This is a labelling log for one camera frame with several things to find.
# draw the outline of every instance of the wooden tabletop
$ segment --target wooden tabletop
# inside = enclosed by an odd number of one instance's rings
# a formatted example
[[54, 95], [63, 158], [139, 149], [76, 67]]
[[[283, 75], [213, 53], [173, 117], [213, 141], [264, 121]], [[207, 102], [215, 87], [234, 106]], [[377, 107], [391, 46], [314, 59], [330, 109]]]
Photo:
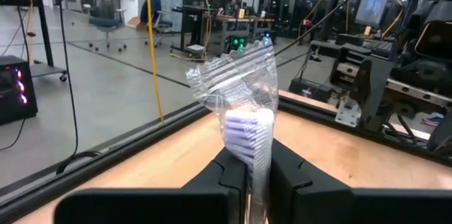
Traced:
[[[298, 95], [281, 95], [334, 109]], [[274, 137], [351, 187], [452, 189], [452, 168], [364, 140], [316, 122], [278, 112]], [[218, 118], [209, 114], [176, 131], [77, 189], [178, 188], [222, 149]], [[59, 199], [17, 223], [50, 224]]]
[[[204, 17], [212, 17], [212, 15], [207, 15], [204, 14]], [[246, 23], [246, 22], [253, 22], [253, 21], [260, 21], [260, 22], [274, 22], [275, 19], [269, 19], [269, 18], [260, 18], [257, 16], [246, 16], [245, 18], [235, 18], [234, 16], [219, 16], [216, 15], [215, 16], [215, 20], [220, 21], [220, 22], [242, 22], [242, 23]]]

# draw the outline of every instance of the plastic bag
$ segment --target plastic bag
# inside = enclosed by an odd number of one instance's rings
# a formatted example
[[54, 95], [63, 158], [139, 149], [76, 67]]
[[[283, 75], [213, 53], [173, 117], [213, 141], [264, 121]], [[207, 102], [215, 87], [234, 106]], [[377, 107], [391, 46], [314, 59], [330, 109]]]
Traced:
[[225, 147], [248, 166], [249, 221], [265, 223], [278, 77], [264, 38], [186, 72], [194, 97], [220, 119]]

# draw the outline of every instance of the wheel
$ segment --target wheel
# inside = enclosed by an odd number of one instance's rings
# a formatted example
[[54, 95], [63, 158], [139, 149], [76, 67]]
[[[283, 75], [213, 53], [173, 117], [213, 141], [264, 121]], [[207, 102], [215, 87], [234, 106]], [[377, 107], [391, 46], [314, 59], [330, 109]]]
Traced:
[[60, 80], [61, 82], [66, 82], [66, 81], [68, 80], [68, 77], [66, 76], [66, 74], [63, 74], [63, 75], [61, 75], [61, 76], [59, 77], [59, 80]]

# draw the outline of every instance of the concrete floor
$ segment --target concrete floor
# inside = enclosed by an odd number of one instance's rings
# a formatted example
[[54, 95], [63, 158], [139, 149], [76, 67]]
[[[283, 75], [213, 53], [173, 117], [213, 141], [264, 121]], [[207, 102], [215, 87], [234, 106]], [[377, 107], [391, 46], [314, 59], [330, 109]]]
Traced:
[[[55, 64], [65, 67], [59, 14], [46, 11]], [[125, 52], [109, 52], [101, 48], [92, 52], [89, 41], [99, 39], [102, 33], [85, 24], [85, 18], [71, 12], [64, 13], [69, 68], [76, 101], [79, 133], [78, 152], [100, 146], [108, 147], [112, 138], [127, 134], [158, 118], [154, 83], [151, 73], [158, 74], [158, 84], [164, 114], [169, 114], [194, 101], [186, 87], [185, 71], [194, 66], [170, 56], [170, 43], [178, 42], [179, 35], [166, 36], [156, 49], [157, 71], [152, 71], [148, 46], [144, 45], [146, 33], [133, 28], [123, 28], [114, 37], [122, 39], [128, 48]], [[0, 7], [0, 54], [14, 36], [19, 20], [13, 7]], [[45, 52], [37, 11], [34, 12], [33, 59], [44, 60]], [[279, 39], [276, 49], [289, 40]], [[5, 55], [20, 56], [22, 33], [19, 32]], [[295, 46], [276, 58], [279, 88], [287, 90], [297, 75], [303, 58], [289, 60], [305, 53], [306, 47]], [[333, 60], [324, 57], [323, 62], [309, 62], [305, 77], [317, 83], [328, 84]], [[33, 80], [39, 113], [27, 119], [17, 144], [0, 152], [0, 198], [7, 198], [17, 189], [19, 180], [52, 166], [72, 154], [75, 147], [72, 109], [68, 83], [62, 83], [58, 75]], [[0, 126], [0, 148], [12, 143], [17, 136], [20, 122]]]

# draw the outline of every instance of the cardboard box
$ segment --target cardboard box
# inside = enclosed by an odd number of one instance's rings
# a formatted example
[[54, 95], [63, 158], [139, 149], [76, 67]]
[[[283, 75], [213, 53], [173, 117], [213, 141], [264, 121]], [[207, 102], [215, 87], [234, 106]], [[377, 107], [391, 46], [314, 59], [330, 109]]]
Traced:
[[148, 31], [148, 23], [140, 22], [140, 17], [135, 16], [127, 22], [128, 26], [135, 28], [138, 31]]

